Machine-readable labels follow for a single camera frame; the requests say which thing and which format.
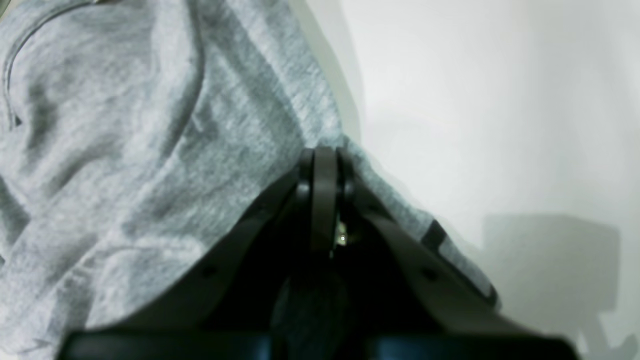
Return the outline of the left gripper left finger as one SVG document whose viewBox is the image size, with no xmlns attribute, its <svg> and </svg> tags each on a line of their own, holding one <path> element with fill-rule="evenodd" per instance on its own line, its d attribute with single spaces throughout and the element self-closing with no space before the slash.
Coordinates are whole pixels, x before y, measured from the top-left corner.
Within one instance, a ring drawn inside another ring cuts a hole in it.
<svg viewBox="0 0 640 360">
<path fill-rule="evenodd" d="M 285 360 L 270 333 L 293 272 L 326 262 L 326 150 L 306 148 L 184 276 L 121 322 L 73 332 L 60 360 Z"/>
</svg>

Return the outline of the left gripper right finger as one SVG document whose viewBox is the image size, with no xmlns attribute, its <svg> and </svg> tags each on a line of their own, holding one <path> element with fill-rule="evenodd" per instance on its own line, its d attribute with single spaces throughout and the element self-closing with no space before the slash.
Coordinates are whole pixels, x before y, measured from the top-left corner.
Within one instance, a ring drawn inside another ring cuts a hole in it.
<svg viewBox="0 0 640 360">
<path fill-rule="evenodd" d="M 357 175 L 344 148 L 325 149 L 326 235 L 358 312 L 344 354 L 357 360 L 576 360 L 559 337 L 501 316 L 448 260 L 403 230 Z"/>
</svg>

